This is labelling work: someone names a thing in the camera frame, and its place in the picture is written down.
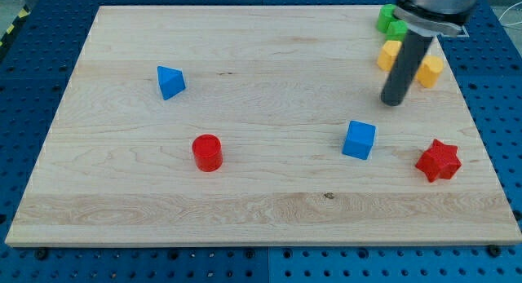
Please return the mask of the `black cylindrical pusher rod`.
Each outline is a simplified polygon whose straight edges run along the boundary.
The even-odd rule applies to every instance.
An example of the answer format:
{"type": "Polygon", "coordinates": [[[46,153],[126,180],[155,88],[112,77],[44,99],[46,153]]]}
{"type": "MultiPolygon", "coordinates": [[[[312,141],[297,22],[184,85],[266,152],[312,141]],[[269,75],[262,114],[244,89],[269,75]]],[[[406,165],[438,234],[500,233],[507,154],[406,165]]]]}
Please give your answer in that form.
{"type": "Polygon", "coordinates": [[[408,30],[380,94],[380,100],[388,106],[399,106],[405,99],[411,83],[433,40],[408,30]]]}

